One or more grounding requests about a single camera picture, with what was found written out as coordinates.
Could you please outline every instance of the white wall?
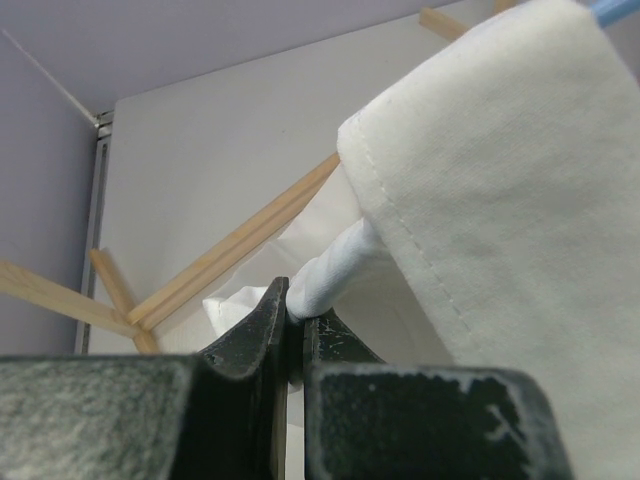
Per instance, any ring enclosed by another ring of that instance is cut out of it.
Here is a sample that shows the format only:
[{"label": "white wall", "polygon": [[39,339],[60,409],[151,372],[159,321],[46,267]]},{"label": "white wall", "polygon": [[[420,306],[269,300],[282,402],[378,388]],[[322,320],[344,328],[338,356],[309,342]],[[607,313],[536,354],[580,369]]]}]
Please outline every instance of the white wall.
[{"label": "white wall", "polygon": [[[0,35],[0,258],[78,289],[95,129]],[[0,355],[72,353],[76,322],[0,294]]]}]

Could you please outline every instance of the wooden frame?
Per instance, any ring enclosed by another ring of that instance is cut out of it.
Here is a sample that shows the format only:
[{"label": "wooden frame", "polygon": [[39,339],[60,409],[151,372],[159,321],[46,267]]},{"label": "wooden frame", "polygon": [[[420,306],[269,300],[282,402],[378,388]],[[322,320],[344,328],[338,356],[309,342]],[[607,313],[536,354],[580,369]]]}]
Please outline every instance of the wooden frame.
[{"label": "wooden frame", "polygon": [[[498,15],[511,7],[515,7],[517,3],[517,0],[494,0],[493,15]],[[420,10],[419,22],[423,27],[428,28],[433,33],[440,35],[450,42],[456,41],[469,30],[469,27],[465,24],[433,8],[423,8]]]},{"label": "wooden frame", "polygon": [[158,353],[153,328],[289,223],[339,163],[334,153],[139,305],[104,249],[91,250],[89,259],[114,308],[4,260],[0,292],[129,337],[140,353]]}]

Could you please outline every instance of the ceiling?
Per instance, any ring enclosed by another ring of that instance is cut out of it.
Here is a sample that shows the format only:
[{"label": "ceiling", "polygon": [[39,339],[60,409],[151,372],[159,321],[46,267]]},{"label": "ceiling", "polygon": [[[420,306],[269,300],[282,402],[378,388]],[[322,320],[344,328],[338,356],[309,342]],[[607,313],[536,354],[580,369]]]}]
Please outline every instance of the ceiling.
[{"label": "ceiling", "polygon": [[6,29],[92,113],[452,0],[0,0]]}]

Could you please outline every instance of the white panel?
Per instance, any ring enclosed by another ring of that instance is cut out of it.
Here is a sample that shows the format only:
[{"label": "white panel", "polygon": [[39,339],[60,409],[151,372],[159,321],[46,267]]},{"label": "white panel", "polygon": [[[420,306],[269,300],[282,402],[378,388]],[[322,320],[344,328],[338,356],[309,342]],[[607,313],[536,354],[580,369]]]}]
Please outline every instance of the white panel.
[{"label": "white panel", "polygon": [[[491,3],[444,10],[474,24]],[[119,101],[101,245],[137,300],[322,162],[346,118],[446,45],[411,16]],[[101,285],[96,298],[107,301]],[[199,306],[169,322],[180,327],[164,348],[208,343]],[[93,330],[92,351],[132,348],[116,343]]]}]

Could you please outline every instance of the rolled white cloth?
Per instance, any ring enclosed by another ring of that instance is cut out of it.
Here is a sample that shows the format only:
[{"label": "rolled white cloth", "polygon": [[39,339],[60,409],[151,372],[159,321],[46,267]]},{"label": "rolled white cloth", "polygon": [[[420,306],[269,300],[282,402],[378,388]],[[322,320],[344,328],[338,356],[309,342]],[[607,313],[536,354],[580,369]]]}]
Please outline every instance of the rolled white cloth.
[{"label": "rolled white cloth", "polygon": [[322,315],[376,259],[387,256],[380,237],[361,218],[293,277],[287,292],[289,313],[299,319]]},{"label": "rolled white cloth", "polygon": [[[203,301],[216,336],[223,335],[255,308],[274,277],[293,278],[311,259],[331,248],[345,230],[372,234],[361,219],[356,196],[344,167],[339,165],[286,230],[255,252]],[[373,238],[369,239],[363,244],[372,245]],[[331,305],[340,319],[388,362],[451,364],[451,356],[388,250],[380,248],[358,265],[343,295]],[[301,414],[297,418],[295,423],[302,425]]]}]

